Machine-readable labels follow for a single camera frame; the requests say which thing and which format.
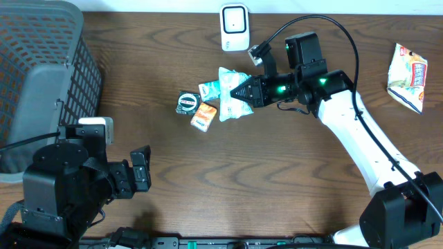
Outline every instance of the small box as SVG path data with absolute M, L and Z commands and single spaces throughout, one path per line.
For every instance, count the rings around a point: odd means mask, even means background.
M 200 105 L 200 95 L 196 93 L 180 92 L 175 111 L 180 114 L 194 115 Z
M 217 114 L 216 108 L 205 103 L 201 103 L 199 109 L 191 119 L 191 125 L 200 131 L 207 132 L 210 123 L 215 117 L 215 114 Z

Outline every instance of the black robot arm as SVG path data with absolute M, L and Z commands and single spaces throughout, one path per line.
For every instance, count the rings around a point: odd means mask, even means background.
M 24 172 L 22 223 L 12 223 L 0 236 L 0 248 L 78 248 L 102 207 L 114 199 L 147 192 L 150 147 L 108 163 L 103 124 L 59 127 L 57 143 L 42 147 Z

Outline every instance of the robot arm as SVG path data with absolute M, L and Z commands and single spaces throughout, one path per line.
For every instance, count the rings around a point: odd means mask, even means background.
M 363 127 L 352 104 L 351 89 L 354 84 L 343 71 L 327 71 L 317 35 L 313 32 L 294 35 L 286 38 L 285 43 L 289 65 L 294 73 L 277 73 L 269 52 L 269 41 L 265 41 L 249 51 L 251 58 L 262 60 L 264 75 L 251 77 L 233 89 L 230 95 L 253 107 L 297 99 L 342 142 L 362 173 L 372 200 L 361 215 L 359 224 L 337 232 L 333 236 L 334 242 L 395 249 L 437 235 L 440 231 L 439 216 L 413 184 L 392 167 Z M 395 148 L 365 109 L 357 92 L 356 103 L 370 131 L 388 153 L 394 155 L 401 168 L 441 214 L 443 180 L 435 172 L 423 175 Z
M 328 101 L 322 101 L 318 111 L 318 118 L 334 132 L 343 144 L 363 175 L 372 197 L 378 191 L 384 190 L 386 183 L 391 182 L 393 185 L 398 185 L 405 183 L 406 179 L 397 170 L 391 169 L 392 163 L 381 152 L 373 139 L 369 137 L 360 121 L 356 119 L 351 96 L 351 91 L 347 90 L 335 93 Z M 419 169 L 409 162 L 389 141 L 384 132 L 372 119 L 368 110 L 365 109 L 358 93 L 356 99 L 360 111 L 363 112 L 362 117 L 372 132 L 390 154 L 395 155 L 395 158 L 409 176 L 415 178 L 415 172 L 419 172 Z
M 108 163 L 112 120 L 79 123 L 59 127 L 57 143 L 35 152 L 23 175 L 22 223 L 0 234 L 0 248 L 78 248 L 86 230 L 105 218 L 103 205 L 151 187 L 149 145 L 131 152 L 133 167 Z M 93 223 L 99 213 L 102 220 Z

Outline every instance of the green led light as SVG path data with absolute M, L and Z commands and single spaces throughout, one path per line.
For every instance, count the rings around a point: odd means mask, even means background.
M 286 86 L 279 86 L 279 87 L 277 88 L 277 92 L 278 92 L 278 93 L 282 93 L 282 92 L 284 92 L 284 91 L 286 91 Z

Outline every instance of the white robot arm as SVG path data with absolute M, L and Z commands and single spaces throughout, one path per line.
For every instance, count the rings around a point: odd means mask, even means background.
M 351 97 L 351 91 L 342 91 L 332 95 L 331 100 L 322 101 L 318 118 L 341 141 L 356 166 L 360 169 L 368 186 L 370 196 L 373 197 L 375 193 L 385 189 L 385 183 L 391 182 L 393 185 L 398 185 L 405 183 L 407 180 L 397 170 L 392 170 L 392 163 L 381 152 L 373 139 L 369 137 L 360 121 L 356 119 Z M 415 172 L 419 172 L 419 169 L 409 162 L 389 141 L 385 133 L 382 132 L 372 119 L 358 93 L 356 101 L 360 111 L 363 112 L 363 119 L 375 136 L 389 153 L 394 155 L 408 175 L 411 178 L 415 178 Z M 339 244 L 368 246 L 361 232 L 360 225 L 353 225 L 336 232 L 333 239 L 335 243 Z

